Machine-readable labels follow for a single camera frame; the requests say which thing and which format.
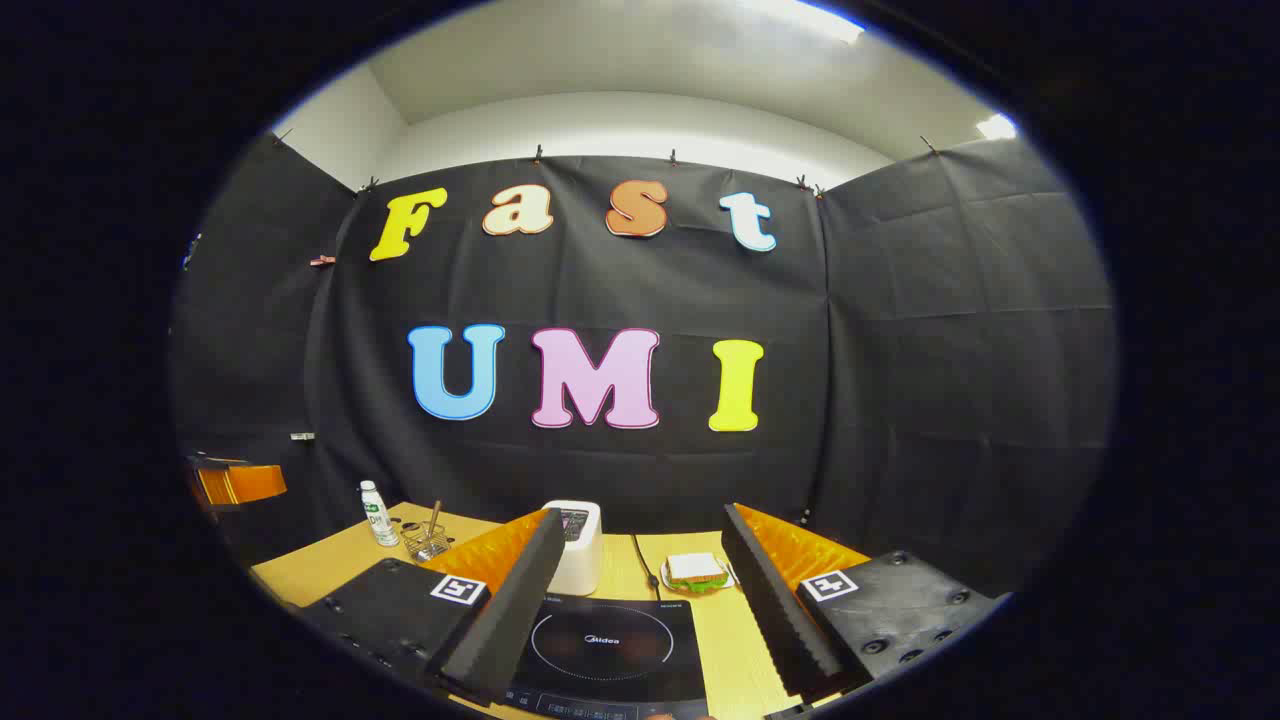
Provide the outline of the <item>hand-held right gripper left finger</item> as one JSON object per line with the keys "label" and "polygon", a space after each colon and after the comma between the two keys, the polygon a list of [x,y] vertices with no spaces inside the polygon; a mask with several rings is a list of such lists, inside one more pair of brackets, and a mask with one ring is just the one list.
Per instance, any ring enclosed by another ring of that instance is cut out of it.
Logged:
{"label": "hand-held right gripper left finger", "polygon": [[540,509],[428,562],[383,559],[298,620],[406,685],[488,706],[515,676],[563,550],[561,510]]}

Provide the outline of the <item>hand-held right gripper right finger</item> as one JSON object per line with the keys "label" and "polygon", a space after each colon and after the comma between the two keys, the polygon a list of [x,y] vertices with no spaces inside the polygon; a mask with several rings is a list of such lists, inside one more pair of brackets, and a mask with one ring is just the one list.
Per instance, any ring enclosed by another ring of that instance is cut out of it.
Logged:
{"label": "hand-held right gripper right finger", "polygon": [[901,675],[1005,601],[913,551],[869,557],[742,503],[724,506],[722,544],[783,688],[805,701]]}

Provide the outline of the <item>black induction cooktop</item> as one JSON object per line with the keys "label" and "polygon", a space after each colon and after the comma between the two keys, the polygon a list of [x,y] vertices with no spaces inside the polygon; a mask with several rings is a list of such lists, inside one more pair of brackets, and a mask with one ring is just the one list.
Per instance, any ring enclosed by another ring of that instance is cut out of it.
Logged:
{"label": "black induction cooktop", "polygon": [[547,594],[499,701],[554,720],[707,720],[690,602]]}

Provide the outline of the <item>white toaster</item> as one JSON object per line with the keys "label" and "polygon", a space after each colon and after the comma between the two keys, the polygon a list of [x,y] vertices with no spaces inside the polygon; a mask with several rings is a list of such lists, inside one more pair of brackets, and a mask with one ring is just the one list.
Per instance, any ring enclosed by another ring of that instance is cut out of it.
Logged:
{"label": "white toaster", "polygon": [[602,509],[598,503],[552,500],[544,509],[559,509],[564,547],[548,591],[589,596],[599,584],[603,560]]}

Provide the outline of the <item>white drink bottle green label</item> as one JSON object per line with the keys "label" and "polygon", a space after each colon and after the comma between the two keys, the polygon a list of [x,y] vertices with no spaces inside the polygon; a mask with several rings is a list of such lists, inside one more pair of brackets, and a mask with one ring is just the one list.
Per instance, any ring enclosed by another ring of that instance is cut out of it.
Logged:
{"label": "white drink bottle green label", "polygon": [[371,480],[358,483],[361,505],[376,543],[381,547],[396,547],[401,543],[398,530],[390,519],[385,501]]}

